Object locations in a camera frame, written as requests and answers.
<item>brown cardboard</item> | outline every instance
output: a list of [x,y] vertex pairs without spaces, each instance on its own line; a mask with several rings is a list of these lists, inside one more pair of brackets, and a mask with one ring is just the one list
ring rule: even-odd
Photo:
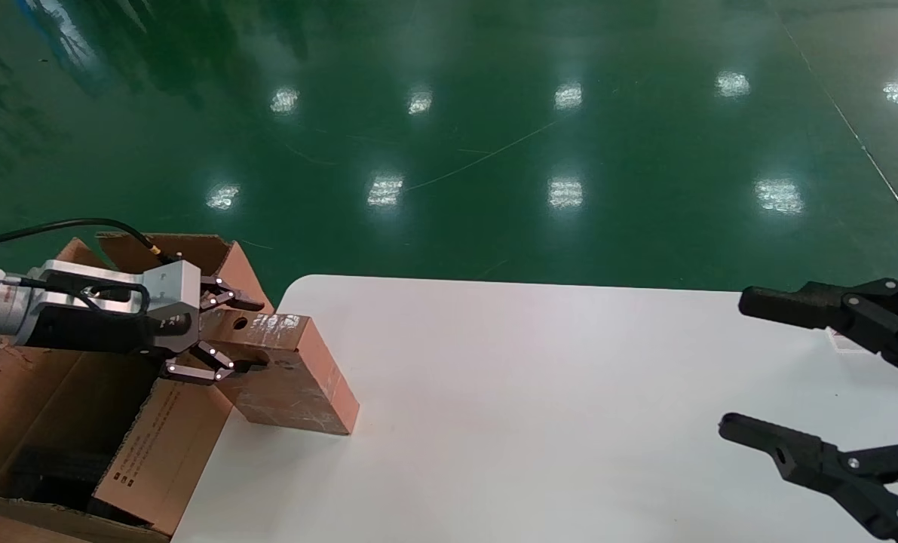
[[[262,315],[227,308],[209,313],[203,337],[231,351],[235,360],[245,360],[238,350],[252,351],[269,362],[268,368],[231,376],[219,386],[197,386],[156,379],[156,368],[120,355],[0,345],[0,492],[10,488],[10,466],[22,447],[111,455],[93,497],[149,524],[126,526],[58,505],[0,497],[2,517],[93,543],[166,543],[234,403],[253,422],[351,432],[358,402],[314,323],[308,317],[269,315],[273,306],[240,245],[217,236],[149,237],[165,252],[182,252],[204,275],[218,275],[265,303]],[[124,272],[159,264],[128,236],[101,234],[98,241]],[[58,258],[105,267],[76,238]],[[265,326],[232,326],[243,314]],[[269,348],[266,341],[272,338],[277,341]]]
[[[129,236],[98,238],[122,271],[136,274],[159,264]],[[228,245],[217,236],[171,234],[149,238],[165,252],[181,252],[204,275],[218,275],[264,302],[262,312],[273,310],[236,241]],[[150,522],[157,532],[173,534],[230,412],[231,401],[213,386],[156,382],[94,497]]]
[[0,543],[84,543],[68,535],[0,517]]
[[0,515],[90,543],[167,543],[170,537],[46,503],[0,498]]
[[[150,237],[162,250],[182,252],[205,275],[217,274],[264,302],[265,311],[273,309],[238,244],[227,245],[216,236]],[[158,265],[132,238],[98,238],[122,271]],[[70,241],[58,258],[105,267],[79,240]],[[143,518],[150,527],[4,498],[0,515],[97,543],[168,541],[231,412],[231,401],[217,388],[159,381],[151,371],[115,355],[0,348],[0,490],[8,487],[8,467],[24,446],[115,453],[94,497]]]

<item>cardboard flap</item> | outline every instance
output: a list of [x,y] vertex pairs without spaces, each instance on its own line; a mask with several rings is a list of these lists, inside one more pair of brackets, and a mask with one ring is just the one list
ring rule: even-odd
[[274,313],[274,306],[271,300],[265,296],[262,289],[262,283],[258,281],[258,275],[251,269],[248,262],[248,256],[244,254],[244,250],[237,241],[231,244],[231,250],[224,258],[221,267],[217,269],[219,278],[224,279],[228,285],[235,289],[241,290],[246,295],[251,296],[256,302],[264,302],[265,307],[259,313]]
[[58,505],[0,498],[0,515],[93,543],[168,543],[169,537]]
[[[184,260],[196,265],[203,275],[213,275],[228,254],[228,244],[217,236],[196,234],[145,234],[166,254],[183,254]],[[156,268],[157,257],[129,234],[101,232],[97,241],[104,254],[125,274],[139,274]]]
[[172,534],[231,407],[213,386],[157,381],[93,497]]

